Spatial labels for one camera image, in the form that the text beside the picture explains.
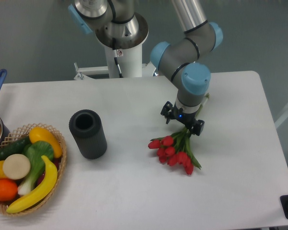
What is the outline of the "black gripper, blue light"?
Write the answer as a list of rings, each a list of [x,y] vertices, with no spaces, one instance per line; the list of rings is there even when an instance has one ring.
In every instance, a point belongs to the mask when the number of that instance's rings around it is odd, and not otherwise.
[[[184,124],[190,132],[190,135],[200,136],[204,129],[205,122],[196,120],[195,116],[198,112],[198,106],[187,106],[181,101],[176,100],[174,106],[167,101],[160,114],[166,119],[168,124],[172,119]]]

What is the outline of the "grey robot arm, blue caps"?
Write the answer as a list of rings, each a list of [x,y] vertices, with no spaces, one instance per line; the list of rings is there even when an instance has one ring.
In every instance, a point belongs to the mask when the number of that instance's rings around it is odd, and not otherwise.
[[[221,28],[209,22],[197,0],[174,0],[184,38],[171,45],[157,44],[150,62],[178,90],[175,103],[166,103],[161,114],[177,120],[193,135],[200,135],[204,121],[196,119],[209,87],[211,73],[200,57],[216,49],[223,40]],[[85,34],[95,33],[104,47],[111,78],[143,75],[142,45],[148,24],[134,9],[132,0],[75,0],[68,7],[74,22]]]

